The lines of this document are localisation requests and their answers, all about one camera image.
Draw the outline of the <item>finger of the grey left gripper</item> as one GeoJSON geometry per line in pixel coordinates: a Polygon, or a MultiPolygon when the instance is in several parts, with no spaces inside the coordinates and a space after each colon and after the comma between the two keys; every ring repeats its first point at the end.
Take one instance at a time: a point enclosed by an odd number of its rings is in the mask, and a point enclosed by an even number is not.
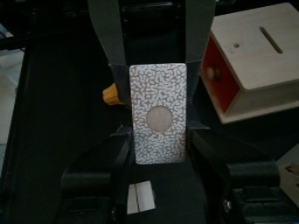
{"type": "Polygon", "coordinates": [[[107,55],[107,63],[114,74],[119,100],[126,105],[131,105],[129,64],[119,2],[118,0],[89,0],[89,12],[98,40],[107,55]]]}
{"type": "Polygon", "coordinates": [[[187,101],[199,82],[201,64],[211,33],[215,13],[215,0],[186,0],[186,64],[187,64],[187,101]]]}

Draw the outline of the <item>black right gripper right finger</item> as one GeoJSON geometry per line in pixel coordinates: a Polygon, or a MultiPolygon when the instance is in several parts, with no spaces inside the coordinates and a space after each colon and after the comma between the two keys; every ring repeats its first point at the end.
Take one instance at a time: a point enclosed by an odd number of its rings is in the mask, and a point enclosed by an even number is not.
{"type": "Polygon", "coordinates": [[[209,223],[278,224],[279,172],[274,159],[199,122],[187,123],[187,135],[209,223]]]}

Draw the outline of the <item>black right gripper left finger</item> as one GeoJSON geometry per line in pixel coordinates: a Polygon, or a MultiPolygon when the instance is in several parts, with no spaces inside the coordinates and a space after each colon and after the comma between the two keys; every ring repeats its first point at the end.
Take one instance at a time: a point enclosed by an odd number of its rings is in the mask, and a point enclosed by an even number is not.
{"type": "Polygon", "coordinates": [[[127,224],[133,128],[123,126],[67,167],[53,224],[127,224]]]}

